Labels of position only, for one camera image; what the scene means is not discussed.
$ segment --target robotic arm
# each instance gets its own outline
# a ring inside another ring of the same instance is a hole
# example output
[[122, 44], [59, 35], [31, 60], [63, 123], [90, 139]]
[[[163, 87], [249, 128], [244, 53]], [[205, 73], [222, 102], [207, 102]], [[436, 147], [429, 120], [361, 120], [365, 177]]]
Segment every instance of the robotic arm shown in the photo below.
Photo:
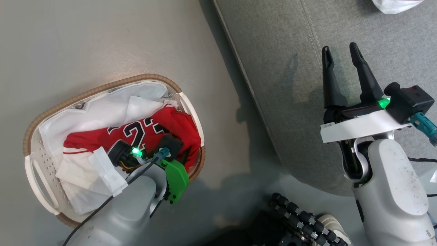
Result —
[[[437, 146], [437, 127], [425, 116], [434, 103], [419, 86], [386, 87], [383, 98], [357, 44], [350, 44], [352, 62], [360, 79], [361, 103], [347, 106], [325, 46], [323, 54], [324, 143], [339, 143], [346, 177], [353, 182], [361, 220], [372, 245], [437, 245], [427, 215], [428, 198], [408, 157], [394, 140], [394, 130], [416, 127]], [[373, 137], [372, 141], [363, 141]]]

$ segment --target white cloth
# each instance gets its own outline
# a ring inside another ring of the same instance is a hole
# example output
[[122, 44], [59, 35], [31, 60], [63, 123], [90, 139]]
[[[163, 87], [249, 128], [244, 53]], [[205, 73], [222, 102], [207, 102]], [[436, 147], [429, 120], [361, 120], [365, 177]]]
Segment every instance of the white cloth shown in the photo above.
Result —
[[409, 10], [423, 0], [373, 0], [375, 6], [384, 14], [397, 14]]
[[127, 185], [121, 169], [108, 166], [109, 158], [103, 150], [64, 155], [63, 142], [73, 132], [118, 127], [151, 116], [168, 96], [165, 86], [143, 82], [99, 95], [86, 102], [82, 109], [67, 109], [44, 122], [39, 131], [48, 155], [56, 169], [56, 177], [68, 197], [73, 210], [83, 215], [98, 208], [111, 195], [118, 195]]

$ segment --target stitching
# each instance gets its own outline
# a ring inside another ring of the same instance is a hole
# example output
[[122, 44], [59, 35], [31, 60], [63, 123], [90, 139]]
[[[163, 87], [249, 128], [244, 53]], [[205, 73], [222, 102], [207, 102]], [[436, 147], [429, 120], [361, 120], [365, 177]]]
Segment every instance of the stitching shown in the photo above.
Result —
[[314, 47], [314, 43], [313, 43], [313, 41], [312, 41], [312, 39], [311, 39], [311, 36], [312, 36], [312, 35], [309, 33], [309, 28], [308, 28], [308, 25], [306, 24], [305, 17], [303, 16], [303, 12], [302, 12], [302, 9], [301, 9], [300, 6], [299, 6], [299, 2], [298, 2], [298, 0], [296, 0], [296, 3], [297, 3], [297, 5], [298, 5], [299, 11], [301, 12], [302, 19], [303, 19], [303, 23], [305, 24], [306, 31], [308, 32], [309, 40], [311, 41], [312, 48], [314, 49], [314, 54], [316, 55], [317, 63], [319, 64], [320, 70], [322, 70], [322, 65], [320, 64], [319, 56], [317, 55], [316, 48]]
[[322, 50], [322, 48], [320, 47], [319, 39], [317, 38], [316, 30], [314, 29], [314, 26], [312, 25], [311, 16], [309, 15], [308, 8], [306, 7], [305, 0], [302, 0], [302, 2], [303, 2], [303, 5], [305, 6], [305, 9], [306, 9], [305, 12], [308, 15], [308, 21], [309, 21], [309, 23], [311, 25], [312, 30], [314, 31], [314, 36], [316, 38], [317, 45], [319, 46], [319, 50]]

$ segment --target red stripe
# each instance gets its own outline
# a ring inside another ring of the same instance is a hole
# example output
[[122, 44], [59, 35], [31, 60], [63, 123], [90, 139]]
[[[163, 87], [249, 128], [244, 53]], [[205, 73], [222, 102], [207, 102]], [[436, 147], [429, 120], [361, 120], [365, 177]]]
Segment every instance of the red stripe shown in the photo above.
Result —
[[80, 153], [85, 153], [85, 152], [90, 152], [90, 151], [85, 150], [85, 151], [79, 151], [79, 152], [63, 152], [63, 154], [74, 155], [74, 154], [80, 154]]

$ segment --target laundry basket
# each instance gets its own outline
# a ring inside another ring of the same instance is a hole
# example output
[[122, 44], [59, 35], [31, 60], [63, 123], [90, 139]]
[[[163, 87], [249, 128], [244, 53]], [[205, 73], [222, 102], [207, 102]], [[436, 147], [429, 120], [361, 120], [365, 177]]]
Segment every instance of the laundry basket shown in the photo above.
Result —
[[143, 74], [94, 88], [61, 103], [36, 117], [28, 127], [24, 136], [24, 165], [30, 186], [39, 202], [41, 202], [49, 212], [56, 215], [56, 217], [64, 224], [76, 227], [80, 222], [88, 217], [91, 212], [81, 216], [74, 213], [59, 179], [55, 177], [56, 170], [53, 166], [51, 157], [44, 149], [44, 144], [38, 130], [39, 126], [63, 110], [77, 108], [96, 96], [115, 91], [128, 85], [137, 84], [142, 81], [158, 82], [165, 85], [168, 88], [169, 96], [178, 102], [178, 110], [186, 112], [193, 117], [193, 121], [201, 138], [201, 147], [196, 163], [188, 170], [190, 182], [197, 177], [202, 169], [205, 161], [205, 146], [202, 126], [200, 125], [199, 118], [192, 104], [179, 86], [173, 81], [157, 74]]

